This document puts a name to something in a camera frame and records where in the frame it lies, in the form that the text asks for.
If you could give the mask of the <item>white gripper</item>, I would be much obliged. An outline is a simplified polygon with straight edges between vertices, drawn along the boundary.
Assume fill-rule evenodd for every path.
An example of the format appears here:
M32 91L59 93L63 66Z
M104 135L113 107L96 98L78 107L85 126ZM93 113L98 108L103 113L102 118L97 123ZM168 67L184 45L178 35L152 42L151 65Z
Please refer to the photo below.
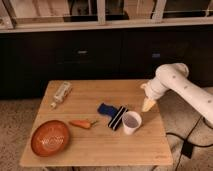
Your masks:
M155 100L160 99L167 91L167 88L158 79L148 80L141 85L141 88L145 91L145 95L147 96L143 101L143 112L148 112L156 104Z

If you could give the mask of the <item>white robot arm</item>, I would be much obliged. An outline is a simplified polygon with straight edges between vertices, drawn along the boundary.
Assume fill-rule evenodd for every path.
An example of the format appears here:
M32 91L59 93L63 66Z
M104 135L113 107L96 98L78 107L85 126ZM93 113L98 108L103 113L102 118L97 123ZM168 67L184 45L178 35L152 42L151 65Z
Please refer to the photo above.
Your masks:
M145 91L142 111L148 112L169 89L179 94L208 122L213 124L213 95L190 82L189 69L184 63L163 64L155 77L141 85Z

